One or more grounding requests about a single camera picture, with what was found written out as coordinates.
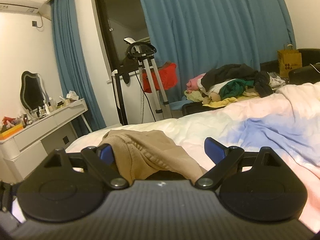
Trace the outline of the dark window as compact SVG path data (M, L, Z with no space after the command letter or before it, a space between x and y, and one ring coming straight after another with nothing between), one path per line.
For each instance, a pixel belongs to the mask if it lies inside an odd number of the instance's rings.
M140 0L95 0L98 21L110 69L123 65L130 37L139 41L149 37Z

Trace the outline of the white dressing table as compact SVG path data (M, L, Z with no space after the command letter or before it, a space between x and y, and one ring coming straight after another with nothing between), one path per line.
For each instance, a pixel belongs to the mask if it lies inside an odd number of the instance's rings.
M22 181L55 148L67 148L78 136L72 121L88 111L84 99L57 109L33 122L5 140L1 140L1 180L7 183Z

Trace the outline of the pile of mixed clothes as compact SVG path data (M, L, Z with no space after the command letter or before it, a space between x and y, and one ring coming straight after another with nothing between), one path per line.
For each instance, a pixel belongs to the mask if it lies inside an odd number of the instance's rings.
M255 70L244 63L226 64L189 80L184 95L193 103L218 109L267 97L285 84L285 79L275 72Z

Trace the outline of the orange tray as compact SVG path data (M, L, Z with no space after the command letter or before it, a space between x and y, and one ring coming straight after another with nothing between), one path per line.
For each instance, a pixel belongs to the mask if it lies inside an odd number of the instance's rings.
M18 124L7 131L0 133L0 140L5 140L23 129L22 124Z

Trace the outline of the pastel tie-dye duvet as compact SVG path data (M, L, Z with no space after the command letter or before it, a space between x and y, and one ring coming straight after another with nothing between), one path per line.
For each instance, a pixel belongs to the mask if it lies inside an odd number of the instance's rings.
M208 137L246 150L273 148L306 185L308 200L300 221L312 231L319 230L318 83L286 85L265 98L125 129L162 131L207 170L213 166L204 153Z

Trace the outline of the garment steamer stand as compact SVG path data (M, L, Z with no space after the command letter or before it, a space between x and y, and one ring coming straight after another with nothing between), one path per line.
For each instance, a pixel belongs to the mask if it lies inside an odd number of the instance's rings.
M151 95L155 103L155 110L152 113L160 120L170 118L172 114L169 101L154 57L157 53L156 47L150 42L136 41L131 37L125 37L124 42L128 45L125 52L126 57L138 62L138 70L141 73L140 84L142 92L144 92L143 72L146 73Z

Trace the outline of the large blue curtain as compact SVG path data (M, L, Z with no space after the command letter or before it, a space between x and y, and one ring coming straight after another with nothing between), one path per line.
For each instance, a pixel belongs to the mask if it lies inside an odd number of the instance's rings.
M284 0L140 0L156 57L177 64L170 102L181 100L187 82L225 64L253 69L295 44Z

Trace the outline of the yellow paper bag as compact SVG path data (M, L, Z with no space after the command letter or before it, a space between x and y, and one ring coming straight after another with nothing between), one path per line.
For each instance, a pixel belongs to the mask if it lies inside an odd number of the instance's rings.
M289 72L302 67L302 54L292 44L284 46L277 51L279 63L279 75L283 78L289 77Z

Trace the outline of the narrow blue curtain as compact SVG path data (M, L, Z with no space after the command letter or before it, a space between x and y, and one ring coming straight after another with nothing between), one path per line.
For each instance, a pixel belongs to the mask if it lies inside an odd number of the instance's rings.
M88 111L84 116L93 131L106 127L87 71L74 0L51 0L52 35L63 95L76 92Z

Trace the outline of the beige trousers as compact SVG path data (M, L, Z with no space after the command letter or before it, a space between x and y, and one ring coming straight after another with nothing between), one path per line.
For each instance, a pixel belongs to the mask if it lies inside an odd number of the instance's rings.
M119 174L129 184L145 180L159 171L181 175L195 183L206 170L164 132L111 130L101 143L110 145Z

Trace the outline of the black framed vanity mirror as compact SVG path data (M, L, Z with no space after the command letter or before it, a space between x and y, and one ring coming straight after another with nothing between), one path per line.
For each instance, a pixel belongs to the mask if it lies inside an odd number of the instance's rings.
M46 91L39 73L24 71L21 75L20 101L29 112L36 111L47 102Z

